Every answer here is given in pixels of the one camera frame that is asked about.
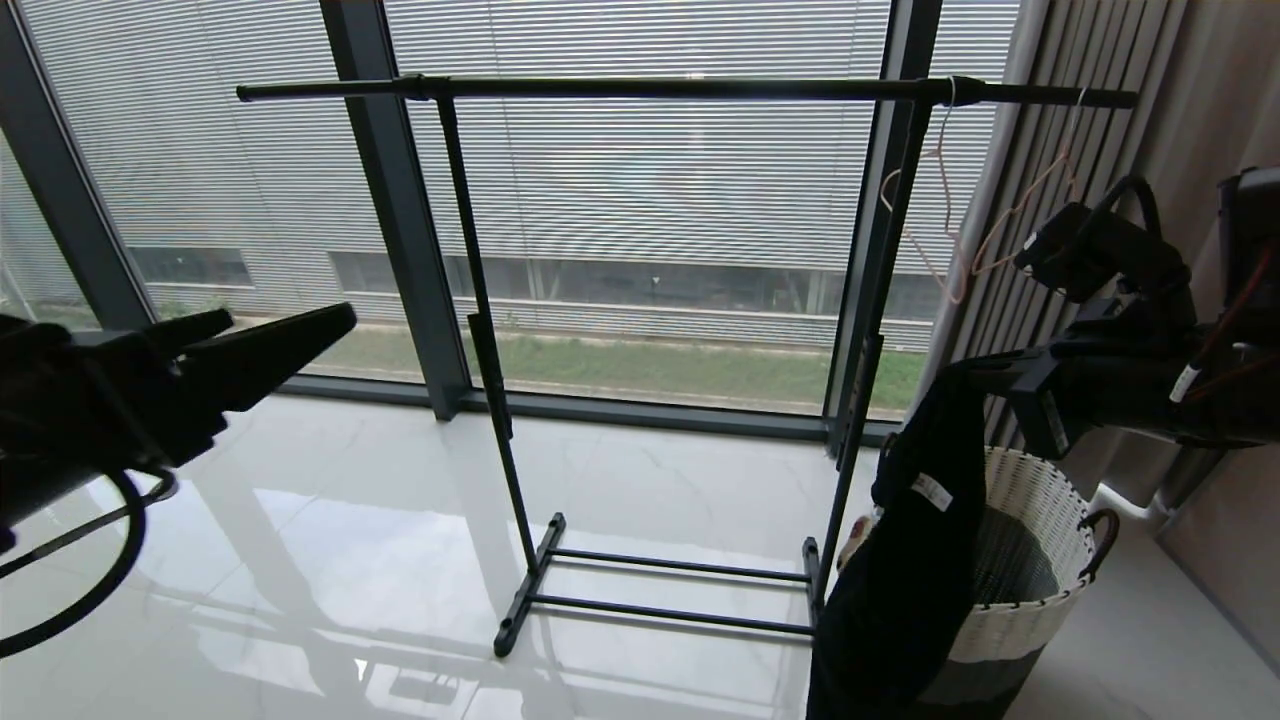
basket handle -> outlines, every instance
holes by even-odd
[[[1107,534],[1102,536],[1102,539],[1098,541],[1093,550],[1093,559],[1084,566],[1084,570],[1080,570],[1079,575],[1080,579],[1084,579],[1084,577],[1088,575],[1091,583],[1097,579],[1098,566],[1107,559],[1107,553],[1111,552],[1111,546],[1115,544],[1116,537],[1120,536],[1120,515],[1110,507],[1103,507],[1102,510],[1098,510],[1080,520],[1080,524],[1075,527],[1078,530],[1083,530],[1084,528],[1096,530],[1098,521],[1103,518],[1107,519]]]

beige curtain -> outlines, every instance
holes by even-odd
[[[1210,242],[1216,238],[1216,184],[1240,168],[1280,163],[1275,115],[1280,64],[1274,40],[1280,37],[1280,4],[1106,0],[1043,5],[1046,19],[1034,58],[1029,64],[1015,63],[1007,79],[1139,91],[1133,111],[1082,114],[1071,145],[1076,176],[1085,201],[1129,172],[1147,177],[1161,206],[1165,238],[1193,268],[1199,316],[1215,318],[1221,297],[1216,242]],[[1056,152],[1065,118],[1048,113],[1046,122],[1044,115],[1024,109],[997,124],[1002,133],[997,147],[1007,150],[992,163],[991,177],[970,205],[964,233],[969,254],[995,215],[1016,201]],[[988,258],[1020,246],[1066,195],[1065,182],[1047,183],[1020,220],[997,236],[1000,247]],[[1128,210],[1137,220],[1135,208]],[[931,372],[961,357],[1042,343],[1074,315],[1074,306],[1014,269],[983,275],[965,304],[943,311],[933,337]],[[991,404],[987,429],[996,445],[1020,445],[1016,421],[1002,401]],[[1130,502],[1147,506],[1166,477],[1206,464],[1198,452],[1133,433],[1094,430],[1062,468],[1085,497],[1106,482]]]

glass window pane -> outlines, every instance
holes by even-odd
[[[1016,18],[1018,3],[1012,0],[947,0],[938,19],[931,74],[960,74],[1000,82]],[[925,150],[937,146],[945,114],[943,108],[933,111],[924,140]],[[947,119],[942,152],[951,192],[951,231],[959,231],[969,197],[986,167],[995,118],[996,106],[983,104],[957,108]],[[938,161],[925,156],[920,160],[911,188],[906,227],[940,272],[950,266],[952,254],[952,241],[945,227],[946,215],[946,191]],[[900,419],[920,384],[933,320],[943,302],[938,283],[928,273],[920,254],[904,238],[881,323],[884,352],[872,388],[873,418]]]
[[[878,76],[890,4],[387,10],[403,72],[845,78]],[[870,104],[457,105],[508,387],[820,411],[837,322],[824,300],[847,264]],[[435,108],[410,115],[444,251],[461,255]]]
[[[340,101],[242,104],[244,82],[337,74],[320,9],[279,0],[26,0],[54,88],[164,316],[242,324],[351,301],[308,370],[422,379],[394,278],[351,293],[330,254],[383,254]]]
[[[27,179],[0,136],[0,313],[99,329]]]

white and gray basket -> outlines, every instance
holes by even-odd
[[[1108,519],[1106,536],[1094,527]],[[987,448],[987,511],[975,552],[975,600],[947,662],[909,716],[1001,717],[1066,614],[1093,583],[1119,530],[1051,462]]]

white tile floor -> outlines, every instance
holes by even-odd
[[[809,445],[517,420],[535,539],[795,570],[835,486]],[[874,456],[859,464],[864,507]],[[808,650],[742,633],[532,615],[492,655],[522,570],[488,419],[271,398],[154,507],[145,555],[90,620],[0,661],[0,719],[803,716]],[[90,486],[24,546],[111,506]],[[0,582],[10,634],[78,597],[113,528]],[[559,566],[544,591],[804,621],[803,593]],[[1280,717],[1280,682],[1142,533],[1042,656],[1010,712]]]

